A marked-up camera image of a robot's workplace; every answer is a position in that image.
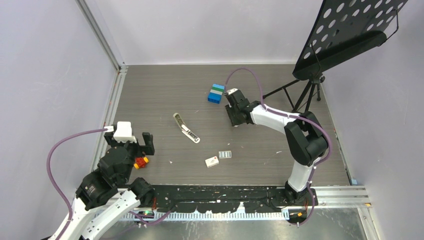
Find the olive green white stapler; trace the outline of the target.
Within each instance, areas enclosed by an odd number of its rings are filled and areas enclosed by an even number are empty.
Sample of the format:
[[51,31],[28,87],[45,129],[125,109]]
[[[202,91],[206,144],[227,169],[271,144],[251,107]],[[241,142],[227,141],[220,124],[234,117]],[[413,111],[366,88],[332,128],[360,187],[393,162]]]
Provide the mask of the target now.
[[200,142],[200,138],[194,134],[185,124],[183,119],[181,118],[179,113],[174,113],[173,118],[175,119],[177,125],[179,126],[181,132],[188,137],[190,140],[192,140],[195,144],[198,144]]

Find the clear staples tray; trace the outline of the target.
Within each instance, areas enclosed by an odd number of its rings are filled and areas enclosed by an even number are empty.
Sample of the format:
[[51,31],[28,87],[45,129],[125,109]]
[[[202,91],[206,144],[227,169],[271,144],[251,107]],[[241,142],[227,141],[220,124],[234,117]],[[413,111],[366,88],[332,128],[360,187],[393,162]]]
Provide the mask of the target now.
[[219,151],[218,157],[220,159],[230,159],[232,158],[232,151],[231,150]]

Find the white staples box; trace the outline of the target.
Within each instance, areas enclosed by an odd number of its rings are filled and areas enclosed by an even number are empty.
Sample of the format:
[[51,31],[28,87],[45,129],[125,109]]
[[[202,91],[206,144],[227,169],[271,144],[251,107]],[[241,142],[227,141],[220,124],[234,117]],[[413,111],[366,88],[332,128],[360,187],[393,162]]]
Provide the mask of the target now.
[[216,166],[219,164],[219,158],[217,156],[210,157],[205,160],[205,164],[208,168]]

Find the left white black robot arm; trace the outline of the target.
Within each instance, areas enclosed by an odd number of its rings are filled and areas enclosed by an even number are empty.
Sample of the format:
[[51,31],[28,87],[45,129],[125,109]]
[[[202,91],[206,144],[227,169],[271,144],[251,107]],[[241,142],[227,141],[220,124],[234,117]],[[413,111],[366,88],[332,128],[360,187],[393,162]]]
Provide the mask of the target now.
[[100,158],[97,168],[87,174],[76,189],[73,201],[60,190],[51,171],[51,158],[56,148],[67,140],[86,135],[76,133],[56,143],[47,156],[46,168],[50,181],[65,201],[68,213],[50,240],[98,240],[120,217],[137,206],[148,207],[153,202],[153,187],[143,178],[129,184],[138,160],[155,153],[153,135],[142,133],[141,145],[132,132],[102,129],[110,149]]

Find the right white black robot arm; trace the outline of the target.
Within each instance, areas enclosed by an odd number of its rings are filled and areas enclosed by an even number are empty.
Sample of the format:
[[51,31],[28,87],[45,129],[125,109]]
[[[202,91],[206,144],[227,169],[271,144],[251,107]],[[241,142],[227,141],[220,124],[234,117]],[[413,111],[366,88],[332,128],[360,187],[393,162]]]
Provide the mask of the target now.
[[232,126],[260,125],[285,135],[294,165],[285,183],[284,195],[288,203],[299,205],[306,193],[311,193],[316,165],[329,148],[328,134],[323,132],[315,115],[310,111],[302,114],[285,112],[261,101],[250,102],[237,88],[226,91],[224,96],[228,101],[225,110]]

